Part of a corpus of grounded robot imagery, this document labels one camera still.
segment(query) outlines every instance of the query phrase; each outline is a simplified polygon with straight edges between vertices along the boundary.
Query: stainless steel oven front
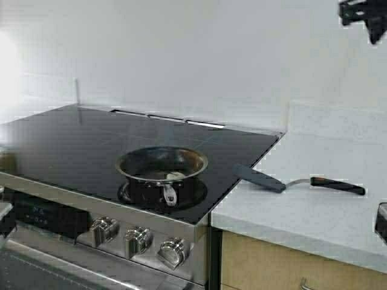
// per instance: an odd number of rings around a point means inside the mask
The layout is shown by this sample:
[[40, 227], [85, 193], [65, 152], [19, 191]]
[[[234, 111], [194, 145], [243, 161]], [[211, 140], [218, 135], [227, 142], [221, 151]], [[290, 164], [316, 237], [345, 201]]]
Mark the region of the stainless steel oven front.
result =
[[204, 289], [23, 223], [18, 223], [0, 259], [1, 289]]

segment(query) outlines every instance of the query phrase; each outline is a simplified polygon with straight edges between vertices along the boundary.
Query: glass cooktop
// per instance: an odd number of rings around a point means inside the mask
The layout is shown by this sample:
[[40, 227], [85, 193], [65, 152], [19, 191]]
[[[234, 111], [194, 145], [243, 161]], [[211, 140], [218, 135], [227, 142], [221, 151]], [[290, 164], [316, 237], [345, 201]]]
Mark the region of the glass cooktop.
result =
[[[277, 139], [71, 105], [0, 125], [0, 147], [11, 152], [0, 153], [0, 161], [7, 159], [0, 170], [120, 203], [117, 192], [126, 179], [115, 162], [121, 155], [151, 146], [191, 148], [209, 160], [199, 176], [206, 195], [162, 214], [196, 224], [238, 182], [233, 165], [254, 165]], [[161, 214], [141, 204], [129, 206]]]

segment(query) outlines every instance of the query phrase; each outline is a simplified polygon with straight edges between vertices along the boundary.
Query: cabinet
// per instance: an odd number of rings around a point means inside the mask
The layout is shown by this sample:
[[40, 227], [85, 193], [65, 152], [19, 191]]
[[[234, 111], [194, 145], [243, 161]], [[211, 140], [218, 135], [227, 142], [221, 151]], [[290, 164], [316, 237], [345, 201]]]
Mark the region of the cabinet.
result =
[[223, 233], [223, 290], [300, 290], [303, 277], [314, 290], [387, 289], [387, 274]]

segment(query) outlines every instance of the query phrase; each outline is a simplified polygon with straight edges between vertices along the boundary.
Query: cabinet handle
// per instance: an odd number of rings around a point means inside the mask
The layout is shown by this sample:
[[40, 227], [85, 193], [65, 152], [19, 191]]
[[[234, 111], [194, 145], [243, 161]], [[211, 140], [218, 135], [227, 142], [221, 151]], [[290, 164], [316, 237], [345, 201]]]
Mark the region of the cabinet handle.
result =
[[301, 280], [301, 290], [314, 290], [314, 289], [309, 288], [307, 286], [307, 279], [302, 278], [302, 280]]

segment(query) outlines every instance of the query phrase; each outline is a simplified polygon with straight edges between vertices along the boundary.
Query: stove knob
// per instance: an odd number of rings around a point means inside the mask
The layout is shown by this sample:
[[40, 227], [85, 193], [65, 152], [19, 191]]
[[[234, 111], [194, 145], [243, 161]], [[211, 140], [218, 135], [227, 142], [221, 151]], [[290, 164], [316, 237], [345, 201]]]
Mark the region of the stove knob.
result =
[[145, 252], [152, 243], [153, 235], [148, 228], [134, 227], [126, 231], [124, 237], [125, 257], [131, 259]]
[[174, 270], [188, 257], [188, 247], [183, 239], [172, 238], [163, 242], [157, 257], [168, 268]]
[[119, 233], [119, 223], [110, 217], [96, 219], [90, 227], [91, 245], [98, 248], [101, 244], [113, 240]]

